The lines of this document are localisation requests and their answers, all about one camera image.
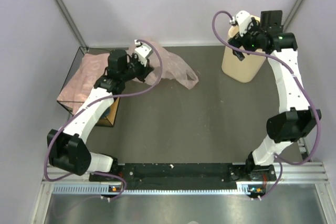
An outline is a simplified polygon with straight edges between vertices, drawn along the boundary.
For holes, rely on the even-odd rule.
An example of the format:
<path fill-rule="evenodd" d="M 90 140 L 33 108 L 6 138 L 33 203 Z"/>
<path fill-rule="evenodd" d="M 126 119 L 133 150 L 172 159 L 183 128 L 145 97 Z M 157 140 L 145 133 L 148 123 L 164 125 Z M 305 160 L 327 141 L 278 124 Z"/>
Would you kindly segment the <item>cream plastic trash bin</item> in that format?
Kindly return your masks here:
<path fill-rule="evenodd" d="M 253 18 L 247 32 L 258 31 L 259 22 Z M 262 49 L 257 49 L 256 52 L 262 52 Z M 239 61 L 233 54 L 233 50 L 226 48 L 223 55 L 222 71 L 239 82 L 248 83 L 252 81 L 266 59 L 247 53 L 244 55 L 245 59 Z"/>

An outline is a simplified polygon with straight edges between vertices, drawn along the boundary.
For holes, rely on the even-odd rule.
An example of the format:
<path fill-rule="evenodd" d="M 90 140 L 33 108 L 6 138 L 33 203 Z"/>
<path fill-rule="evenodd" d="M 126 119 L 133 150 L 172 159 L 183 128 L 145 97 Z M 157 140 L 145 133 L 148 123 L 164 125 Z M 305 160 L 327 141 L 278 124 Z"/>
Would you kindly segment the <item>pink plastic trash bag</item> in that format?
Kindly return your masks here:
<path fill-rule="evenodd" d="M 166 50 L 161 44 L 151 38 L 145 38 L 144 40 L 152 44 L 160 54 L 163 63 L 162 79 L 176 80 L 189 90 L 198 84 L 198 76 L 180 56 Z M 159 76 L 160 63 L 154 51 L 149 56 L 149 60 L 154 70 L 146 77 L 145 83 L 152 86 Z"/>

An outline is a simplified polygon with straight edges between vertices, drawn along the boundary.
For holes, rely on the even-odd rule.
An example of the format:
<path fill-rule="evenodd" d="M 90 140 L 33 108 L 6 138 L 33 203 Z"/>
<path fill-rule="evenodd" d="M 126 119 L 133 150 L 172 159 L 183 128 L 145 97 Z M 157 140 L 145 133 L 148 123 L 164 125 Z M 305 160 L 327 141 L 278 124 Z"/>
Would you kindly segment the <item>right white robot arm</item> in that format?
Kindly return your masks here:
<path fill-rule="evenodd" d="M 233 54 L 240 61 L 244 51 L 267 54 L 279 95 L 279 113 L 267 120 L 266 137 L 246 159 L 245 174 L 252 180 L 268 171 L 276 154 L 307 136 L 321 119 L 321 111 L 313 110 L 302 91 L 296 37 L 284 32 L 281 20 L 281 10 L 263 11 L 259 20 L 241 10 L 230 21 L 238 27 L 228 41 Z"/>

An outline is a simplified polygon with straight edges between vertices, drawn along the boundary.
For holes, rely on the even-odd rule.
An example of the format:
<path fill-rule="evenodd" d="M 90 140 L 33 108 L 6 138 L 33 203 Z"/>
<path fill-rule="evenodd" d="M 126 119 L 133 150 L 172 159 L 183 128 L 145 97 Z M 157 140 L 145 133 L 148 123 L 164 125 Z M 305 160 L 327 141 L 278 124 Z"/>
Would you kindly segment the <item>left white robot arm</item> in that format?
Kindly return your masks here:
<path fill-rule="evenodd" d="M 146 44 L 136 47 L 132 54 L 123 49 L 110 52 L 103 75 L 96 80 L 83 105 L 65 126 L 48 133 L 49 165 L 78 176 L 101 172 L 107 180 L 117 178 L 119 168 L 114 158 L 90 152 L 86 141 L 106 110 L 121 96 L 126 82 L 133 79 L 144 82 L 153 71 L 151 53 Z"/>

